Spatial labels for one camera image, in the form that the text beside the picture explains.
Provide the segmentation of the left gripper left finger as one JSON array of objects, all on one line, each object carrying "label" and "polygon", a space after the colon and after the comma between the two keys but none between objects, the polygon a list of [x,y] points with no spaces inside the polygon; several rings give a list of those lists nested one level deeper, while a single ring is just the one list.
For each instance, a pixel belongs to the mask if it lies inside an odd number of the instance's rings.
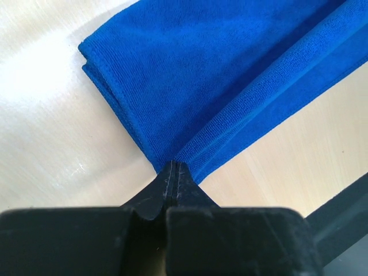
[{"label": "left gripper left finger", "polygon": [[162,257],[175,162],[119,207],[1,214],[2,275],[142,275]]}]

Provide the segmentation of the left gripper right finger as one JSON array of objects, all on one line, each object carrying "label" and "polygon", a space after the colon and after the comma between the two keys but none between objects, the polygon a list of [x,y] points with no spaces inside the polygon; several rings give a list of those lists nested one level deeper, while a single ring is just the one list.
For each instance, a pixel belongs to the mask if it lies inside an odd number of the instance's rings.
[{"label": "left gripper right finger", "polygon": [[305,219],[288,208],[220,208],[170,162],[167,275],[322,275]]}]

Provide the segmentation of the blue towel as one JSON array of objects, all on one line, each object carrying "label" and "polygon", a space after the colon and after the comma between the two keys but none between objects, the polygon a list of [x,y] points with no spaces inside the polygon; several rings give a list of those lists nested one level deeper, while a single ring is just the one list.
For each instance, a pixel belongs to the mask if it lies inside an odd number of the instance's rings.
[{"label": "blue towel", "polygon": [[367,2],[138,1],[78,48],[154,169],[201,182],[367,61]]}]

